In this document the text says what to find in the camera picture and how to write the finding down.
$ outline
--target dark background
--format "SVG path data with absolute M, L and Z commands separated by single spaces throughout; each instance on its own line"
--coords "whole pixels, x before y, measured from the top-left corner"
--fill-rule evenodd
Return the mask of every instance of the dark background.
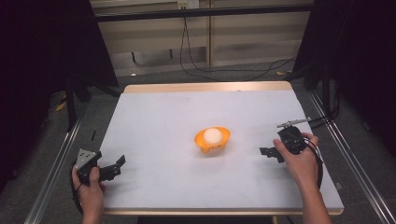
M 324 66 L 371 131 L 396 156 L 396 3 L 317 0 L 294 70 L 312 62 L 305 86 L 314 89 Z
M 81 16 L 93 16 L 89 1 L 0 3 L 0 189 L 32 147 L 51 95 L 65 90 L 68 77 L 118 85 L 98 25 L 69 20 Z

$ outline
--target wall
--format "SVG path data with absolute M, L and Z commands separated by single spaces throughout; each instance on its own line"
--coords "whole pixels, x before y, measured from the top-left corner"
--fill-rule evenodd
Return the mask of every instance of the wall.
M 201 0 L 203 7 L 309 4 L 312 0 Z M 91 0 L 95 14 L 177 9 L 177 1 Z M 272 62 L 297 55 L 309 12 L 187 18 L 192 48 L 205 48 L 206 65 Z M 100 22 L 109 54 L 179 49 L 184 21 Z

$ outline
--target orange bowl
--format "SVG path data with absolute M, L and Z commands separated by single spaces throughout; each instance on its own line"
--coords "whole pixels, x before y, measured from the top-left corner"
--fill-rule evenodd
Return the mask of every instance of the orange bowl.
M 222 139 L 221 139 L 221 141 L 220 141 L 219 143 L 217 143 L 217 144 L 208 144 L 208 143 L 205 141 L 205 139 L 204 139 L 204 133 L 205 133 L 205 131 L 208 130 L 208 129 L 217 129 L 217 130 L 219 130 L 219 131 L 221 132 Z M 201 151 L 202 151 L 203 153 L 207 153 L 207 152 L 209 152 L 209 150 L 212 149 L 212 148 L 221 148 L 221 149 L 224 149 L 224 148 L 225 148 L 225 145 L 226 145 L 227 142 L 228 142 L 228 139 L 230 138 L 230 135 L 231 135 L 230 131 L 229 131 L 228 129 L 226 129 L 226 128 L 223 128 L 223 127 L 206 128 L 206 129 L 201 130 L 200 132 L 198 132 L 198 134 L 195 135 L 194 142 L 195 142 L 195 144 L 196 144 L 198 147 L 201 148 Z

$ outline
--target forearm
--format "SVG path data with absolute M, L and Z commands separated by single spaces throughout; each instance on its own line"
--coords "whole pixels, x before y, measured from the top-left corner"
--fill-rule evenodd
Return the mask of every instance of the forearm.
M 300 192 L 303 199 L 304 224 L 332 223 L 316 183 L 301 184 Z

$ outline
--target finger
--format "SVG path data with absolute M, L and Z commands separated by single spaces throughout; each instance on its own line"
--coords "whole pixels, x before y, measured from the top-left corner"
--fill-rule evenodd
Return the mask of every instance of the finger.
M 314 136 L 312 133 L 301 133 L 301 136 L 304 138 L 307 138 L 315 146 L 318 145 L 318 138 L 316 136 Z
M 273 140 L 274 146 L 276 150 L 282 155 L 283 159 L 286 159 L 291 155 L 291 153 L 288 151 L 288 149 L 283 145 L 283 143 L 279 139 L 274 139 Z
M 81 182 L 79 181 L 79 178 L 78 178 L 76 165 L 74 165 L 73 169 L 72 169 L 72 178 L 73 178 L 73 186 L 75 189 L 77 189 L 78 186 L 81 184 Z
M 90 173 L 90 182 L 91 184 L 97 184 L 99 182 L 99 169 L 97 167 L 93 167 Z

